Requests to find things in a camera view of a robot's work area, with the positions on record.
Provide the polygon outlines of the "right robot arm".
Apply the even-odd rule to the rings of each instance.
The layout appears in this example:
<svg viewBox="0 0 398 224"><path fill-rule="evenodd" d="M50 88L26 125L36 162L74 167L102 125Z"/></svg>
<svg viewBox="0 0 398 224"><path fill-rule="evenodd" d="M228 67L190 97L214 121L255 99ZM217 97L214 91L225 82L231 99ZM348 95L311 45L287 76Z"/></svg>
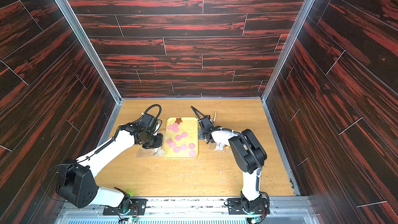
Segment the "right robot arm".
<svg viewBox="0 0 398 224"><path fill-rule="evenodd" d="M200 138L207 144L227 145L231 148L235 162L243 173L243 188L238 206L246 214L254 214L257 209L266 210L261 205L260 179L267 154L250 129L241 132L215 126L209 115L191 107L200 126Z"/></svg>

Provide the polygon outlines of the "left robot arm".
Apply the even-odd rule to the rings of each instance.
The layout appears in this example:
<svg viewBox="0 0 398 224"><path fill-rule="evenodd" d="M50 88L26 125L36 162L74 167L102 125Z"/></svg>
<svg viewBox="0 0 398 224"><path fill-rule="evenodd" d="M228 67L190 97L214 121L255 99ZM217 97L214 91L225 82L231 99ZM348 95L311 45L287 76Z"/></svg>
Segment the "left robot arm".
<svg viewBox="0 0 398 224"><path fill-rule="evenodd" d="M149 114L152 108L162 109L158 104L149 106L137 120L118 126L106 143L74 161L57 166L59 178L56 193L77 208L103 205L115 208L121 214L128 214L134 207L130 194L119 188L100 187L95 177L134 145L140 145L143 149L162 146L163 135L158 133L162 120L159 115Z"/></svg>

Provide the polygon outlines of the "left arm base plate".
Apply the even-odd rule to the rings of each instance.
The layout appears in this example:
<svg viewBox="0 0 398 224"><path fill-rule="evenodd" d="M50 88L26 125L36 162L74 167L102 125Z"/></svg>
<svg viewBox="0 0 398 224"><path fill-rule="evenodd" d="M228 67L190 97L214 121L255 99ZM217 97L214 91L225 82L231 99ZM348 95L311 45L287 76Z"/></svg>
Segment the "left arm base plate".
<svg viewBox="0 0 398 224"><path fill-rule="evenodd" d="M125 199L117 207L105 206L104 216L143 216L146 211L147 199L130 198Z"/></svg>

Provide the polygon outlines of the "yellow tray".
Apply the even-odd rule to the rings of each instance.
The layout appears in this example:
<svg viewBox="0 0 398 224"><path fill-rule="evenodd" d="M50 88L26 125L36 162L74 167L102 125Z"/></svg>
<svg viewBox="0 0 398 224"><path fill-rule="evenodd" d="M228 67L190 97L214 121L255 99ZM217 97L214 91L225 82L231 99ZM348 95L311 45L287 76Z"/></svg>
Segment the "yellow tray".
<svg viewBox="0 0 398 224"><path fill-rule="evenodd" d="M182 123L178 125L175 123L176 118L182 118ZM178 127L179 132L174 133L173 130L168 130L167 127L172 125ZM181 135L186 132L188 136L180 141L175 140L176 135ZM167 159L193 159L199 153L199 124L195 117L171 117L166 121L164 141L162 149L165 152L164 158ZM190 149L189 144L195 144L195 149Z"/></svg>

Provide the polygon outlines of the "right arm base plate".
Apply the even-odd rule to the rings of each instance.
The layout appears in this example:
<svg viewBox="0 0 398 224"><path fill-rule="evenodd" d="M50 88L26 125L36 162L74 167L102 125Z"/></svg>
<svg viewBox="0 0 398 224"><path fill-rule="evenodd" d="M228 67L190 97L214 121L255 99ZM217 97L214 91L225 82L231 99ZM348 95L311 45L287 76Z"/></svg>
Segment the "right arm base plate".
<svg viewBox="0 0 398 224"><path fill-rule="evenodd" d="M228 198L224 201L229 215L267 215L270 213L268 201L259 196L253 201L246 198Z"/></svg>

